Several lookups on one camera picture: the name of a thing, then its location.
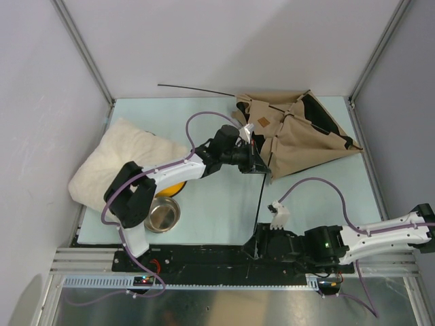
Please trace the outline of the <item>beige fabric pet tent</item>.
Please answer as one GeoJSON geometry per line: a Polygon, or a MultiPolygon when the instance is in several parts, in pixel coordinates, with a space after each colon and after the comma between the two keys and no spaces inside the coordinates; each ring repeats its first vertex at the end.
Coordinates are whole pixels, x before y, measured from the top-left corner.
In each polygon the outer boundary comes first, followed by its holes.
{"type": "Polygon", "coordinates": [[[363,152],[309,90],[239,94],[236,107],[232,117],[254,125],[272,182],[363,152]]]}

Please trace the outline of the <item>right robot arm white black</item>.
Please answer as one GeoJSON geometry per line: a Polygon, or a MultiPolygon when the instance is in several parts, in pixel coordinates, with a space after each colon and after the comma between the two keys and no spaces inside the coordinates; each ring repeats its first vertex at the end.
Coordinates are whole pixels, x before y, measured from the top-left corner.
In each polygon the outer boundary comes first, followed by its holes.
{"type": "Polygon", "coordinates": [[[354,227],[319,226],[302,236],[259,223],[242,246],[249,258],[260,263],[293,264],[304,272],[326,274],[373,255],[415,249],[434,252],[434,212],[429,204],[396,219],[354,227]]]}

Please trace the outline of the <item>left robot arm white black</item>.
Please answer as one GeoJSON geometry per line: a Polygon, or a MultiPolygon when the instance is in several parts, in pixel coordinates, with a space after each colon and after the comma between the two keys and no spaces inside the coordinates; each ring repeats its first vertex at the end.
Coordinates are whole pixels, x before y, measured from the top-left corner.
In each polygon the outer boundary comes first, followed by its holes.
{"type": "Polygon", "coordinates": [[[156,194],[181,182],[208,177],[225,164],[237,166],[243,174],[270,173],[256,146],[253,124],[240,129],[223,125],[186,158],[163,166],[146,171],[131,161],[121,168],[103,196],[106,205],[102,216],[107,211],[115,215],[122,245],[128,252],[127,263],[134,270],[145,270],[151,262],[143,222],[156,194]]]}

